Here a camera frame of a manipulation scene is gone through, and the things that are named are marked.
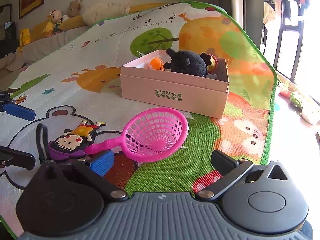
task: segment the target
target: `blue star print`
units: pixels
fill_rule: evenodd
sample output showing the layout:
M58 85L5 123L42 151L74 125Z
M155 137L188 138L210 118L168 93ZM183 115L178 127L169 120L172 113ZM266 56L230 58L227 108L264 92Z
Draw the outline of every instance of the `blue star print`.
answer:
M54 89L53 88L51 88L51 89L46 89L43 93L42 93L42 95L47 95L47 94L49 94L50 92L53 92L54 91Z

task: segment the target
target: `metal screw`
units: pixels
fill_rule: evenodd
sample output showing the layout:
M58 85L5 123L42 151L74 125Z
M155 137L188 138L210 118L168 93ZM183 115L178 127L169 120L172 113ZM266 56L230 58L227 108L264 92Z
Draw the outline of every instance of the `metal screw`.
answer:
M201 190L198 192L198 195L202 198L212 198L214 193L211 190Z
M114 190L110 193L110 195L113 198L124 198L127 195L127 193L123 190Z

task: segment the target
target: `play mat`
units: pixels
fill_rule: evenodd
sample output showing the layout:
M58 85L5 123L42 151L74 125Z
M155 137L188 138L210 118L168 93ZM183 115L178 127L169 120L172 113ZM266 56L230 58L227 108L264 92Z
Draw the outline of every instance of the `play mat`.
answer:
M39 167L36 126L43 123L48 127L49 141L65 129L75 129L83 119L90 124L106 123L96 131L94 143L119 136L132 117L155 107L121 97L120 66L167 48L226 59L230 86L224 116L217 120L182 112L188 120L189 134L175 154L154 163L138 163L118 147L114 149L115 164L105 177L129 194L194 194L220 178L211 166L214 149L256 164L267 163L276 74L221 8L185 1L101 21L29 66L10 87L17 103L36 112L32 122L0 114L0 145L32 153L36 158L31 171L14 166L0 168L0 215L11 233L19 236L23 232L15 205Z

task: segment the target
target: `gray gripper housing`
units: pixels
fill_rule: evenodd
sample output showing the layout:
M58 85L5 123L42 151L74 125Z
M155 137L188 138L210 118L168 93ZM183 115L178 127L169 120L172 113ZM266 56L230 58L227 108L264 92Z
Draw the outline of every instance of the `gray gripper housing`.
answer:
M200 202L189 192L134 193L127 201L111 203L97 221L77 234L40 237L25 232L20 238L20 240L127 239L307 240L299 231L278 236L263 236L242 231L225 219L216 204Z

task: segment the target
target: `white fluffy cushion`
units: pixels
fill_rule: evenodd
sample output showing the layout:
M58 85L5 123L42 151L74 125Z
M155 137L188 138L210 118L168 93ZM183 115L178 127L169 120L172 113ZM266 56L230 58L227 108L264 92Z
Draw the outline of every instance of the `white fluffy cushion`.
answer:
M82 20L92 26L97 22L113 17L129 14L130 5L118 3L98 3L88 8L82 15Z

